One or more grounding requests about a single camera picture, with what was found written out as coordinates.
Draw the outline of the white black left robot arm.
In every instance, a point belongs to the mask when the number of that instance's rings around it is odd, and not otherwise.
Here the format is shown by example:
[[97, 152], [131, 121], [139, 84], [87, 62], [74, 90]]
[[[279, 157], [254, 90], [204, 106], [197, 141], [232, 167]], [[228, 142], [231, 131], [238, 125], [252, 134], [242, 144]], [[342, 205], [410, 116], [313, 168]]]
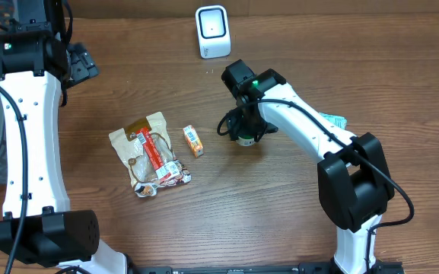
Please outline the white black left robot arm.
[[0, 34], [7, 188], [0, 251], [59, 273], [130, 273], [132, 262], [101, 238], [92, 210], [72, 210], [62, 178], [58, 112], [69, 88], [98, 75], [90, 53], [72, 43], [68, 2], [19, 1]]

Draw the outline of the teal tissue packet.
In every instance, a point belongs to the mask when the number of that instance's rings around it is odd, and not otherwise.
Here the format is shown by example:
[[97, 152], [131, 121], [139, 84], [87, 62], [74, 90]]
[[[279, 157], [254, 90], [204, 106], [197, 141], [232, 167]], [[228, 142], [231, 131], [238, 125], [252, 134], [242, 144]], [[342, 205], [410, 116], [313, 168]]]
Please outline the teal tissue packet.
[[345, 129], [348, 124], [348, 120], [343, 116], [337, 116], [327, 113], [320, 113], [320, 115], [340, 129]]

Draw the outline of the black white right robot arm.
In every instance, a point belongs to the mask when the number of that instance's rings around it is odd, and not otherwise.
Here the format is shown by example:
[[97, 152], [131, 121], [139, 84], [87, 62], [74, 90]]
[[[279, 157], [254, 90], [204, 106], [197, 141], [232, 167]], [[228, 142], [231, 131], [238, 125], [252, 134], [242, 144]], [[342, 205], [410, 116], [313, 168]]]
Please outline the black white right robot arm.
[[336, 226], [337, 245], [328, 263], [302, 263], [300, 273], [401, 273], [401, 263], [374, 256], [376, 226], [394, 196], [379, 140], [340, 128], [306, 104], [276, 71], [255, 74], [242, 60], [221, 79], [236, 108], [220, 121], [242, 146], [281, 131], [317, 165], [319, 201]]

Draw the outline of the beige red snack bag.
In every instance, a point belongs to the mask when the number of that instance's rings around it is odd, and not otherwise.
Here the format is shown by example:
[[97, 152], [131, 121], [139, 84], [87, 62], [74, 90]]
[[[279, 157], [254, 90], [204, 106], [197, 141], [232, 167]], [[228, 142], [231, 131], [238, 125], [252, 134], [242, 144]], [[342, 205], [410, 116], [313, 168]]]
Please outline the beige red snack bag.
[[109, 138], [138, 197], [156, 196], [161, 188], [191, 181], [191, 173], [173, 152], [163, 113], [140, 118], [111, 132]]

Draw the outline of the small orange box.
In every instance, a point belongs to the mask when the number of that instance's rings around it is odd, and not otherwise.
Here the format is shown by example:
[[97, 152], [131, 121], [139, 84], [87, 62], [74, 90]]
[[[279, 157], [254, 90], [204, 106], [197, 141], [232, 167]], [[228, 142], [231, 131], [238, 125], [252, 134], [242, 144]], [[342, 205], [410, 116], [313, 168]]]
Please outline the small orange box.
[[183, 134], [194, 156], [198, 158], [203, 155], [204, 147], [195, 128], [192, 125], [188, 125], [183, 128]]

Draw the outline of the green lid jar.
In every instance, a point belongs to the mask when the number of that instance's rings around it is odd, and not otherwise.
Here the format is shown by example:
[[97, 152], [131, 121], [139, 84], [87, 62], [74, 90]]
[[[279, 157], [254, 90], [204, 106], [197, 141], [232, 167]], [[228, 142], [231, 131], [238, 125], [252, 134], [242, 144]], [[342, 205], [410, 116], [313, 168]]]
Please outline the green lid jar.
[[256, 143], [254, 137], [250, 135], [239, 135], [237, 137], [236, 143], [243, 147], [249, 147]]

